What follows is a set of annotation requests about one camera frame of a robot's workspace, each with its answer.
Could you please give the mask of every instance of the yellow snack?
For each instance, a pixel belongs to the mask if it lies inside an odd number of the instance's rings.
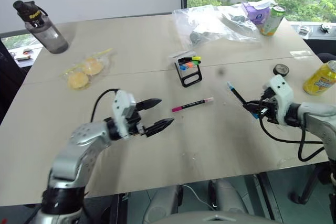
[[[89,76],[94,76],[95,74],[100,73],[103,67],[103,64],[97,59],[90,58],[85,61],[83,71]]]
[[[83,72],[74,72],[68,77],[68,85],[72,89],[84,88],[88,83],[89,77]]]

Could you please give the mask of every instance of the green can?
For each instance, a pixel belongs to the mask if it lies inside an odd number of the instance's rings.
[[[261,34],[265,36],[273,36],[285,16],[285,13],[285,7],[279,5],[272,7],[268,18],[265,20],[265,23],[260,30]]]

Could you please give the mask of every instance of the pink marker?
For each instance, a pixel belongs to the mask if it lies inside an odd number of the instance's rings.
[[[192,103],[180,106],[180,107],[173,108],[172,112],[176,112],[176,111],[179,111],[179,110],[184,110],[186,108],[189,108],[189,107],[192,107],[192,106],[196,106],[196,105],[199,105],[199,104],[202,104],[202,103],[212,102],[213,100],[214,100],[214,98],[210,97],[210,98],[207,98],[207,99],[199,100],[197,102],[192,102]]]

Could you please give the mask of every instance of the yellow highlighter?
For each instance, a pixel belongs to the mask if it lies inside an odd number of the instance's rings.
[[[192,60],[201,60],[201,57],[200,56],[193,56],[191,57]]]

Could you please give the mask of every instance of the black bottle cap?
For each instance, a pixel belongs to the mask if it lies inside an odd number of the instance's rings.
[[[289,73],[289,68],[284,64],[276,64],[273,68],[273,73],[285,77]]]
[[[14,2],[13,7],[17,10],[17,15],[26,22],[37,20],[42,15],[40,8],[35,5],[34,1],[23,2],[18,0]]]

